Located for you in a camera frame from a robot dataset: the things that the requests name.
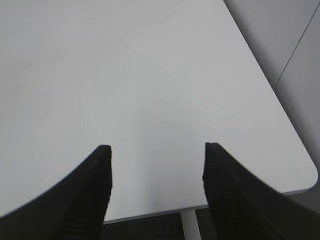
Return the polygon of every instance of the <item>gray carpet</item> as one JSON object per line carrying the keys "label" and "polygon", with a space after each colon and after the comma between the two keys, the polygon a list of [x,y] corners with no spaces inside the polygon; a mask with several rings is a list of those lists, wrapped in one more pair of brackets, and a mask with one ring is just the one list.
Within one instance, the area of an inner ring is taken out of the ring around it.
{"label": "gray carpet", "polygon": [[209,208],[195,210],[201,240],[218,240]]}
{"label": "gray carpet", "polygon": [[180,213],[105,224],[99,240],[185,240]]}

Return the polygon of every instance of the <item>white table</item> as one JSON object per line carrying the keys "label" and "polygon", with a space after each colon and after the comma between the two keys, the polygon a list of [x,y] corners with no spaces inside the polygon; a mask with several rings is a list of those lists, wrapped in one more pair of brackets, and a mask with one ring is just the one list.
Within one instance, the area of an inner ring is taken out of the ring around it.
{"label": "white table", "polygon": [[100,144],[107,221],[206,205],[205,142],[282,193],[317,181],[222,0],[1,1],[0,32],[0,215]]}

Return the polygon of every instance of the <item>wall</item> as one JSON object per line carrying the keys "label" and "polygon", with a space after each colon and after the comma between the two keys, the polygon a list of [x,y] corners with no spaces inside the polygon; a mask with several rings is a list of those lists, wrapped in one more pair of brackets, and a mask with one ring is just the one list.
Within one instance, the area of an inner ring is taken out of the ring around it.
{"label": "wall", "polygon": [[[320,170],[319,0],[225,0]],[[290,198],[320,213],[320,182]]]}

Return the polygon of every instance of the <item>table top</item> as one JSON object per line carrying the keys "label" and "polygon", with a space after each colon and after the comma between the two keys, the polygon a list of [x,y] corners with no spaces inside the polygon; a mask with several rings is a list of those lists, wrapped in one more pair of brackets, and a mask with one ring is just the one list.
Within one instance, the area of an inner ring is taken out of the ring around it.
{"label": "table top", "polygon": [[0,215],[101,144],[105,220],[207,204],[205,142],[282,193],[318,179],[222,0],[16,0],[0,32]]}

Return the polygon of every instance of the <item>floor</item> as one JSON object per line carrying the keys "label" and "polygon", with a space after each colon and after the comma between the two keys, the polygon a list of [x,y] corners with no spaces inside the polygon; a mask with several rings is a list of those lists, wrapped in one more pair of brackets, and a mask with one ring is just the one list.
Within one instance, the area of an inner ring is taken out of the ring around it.
{"label": "floor", "polygon": [[[195,210],[201,240],[217,240],[208,208]],[[187,240],[180,213],[104,224],[99,240]]]}

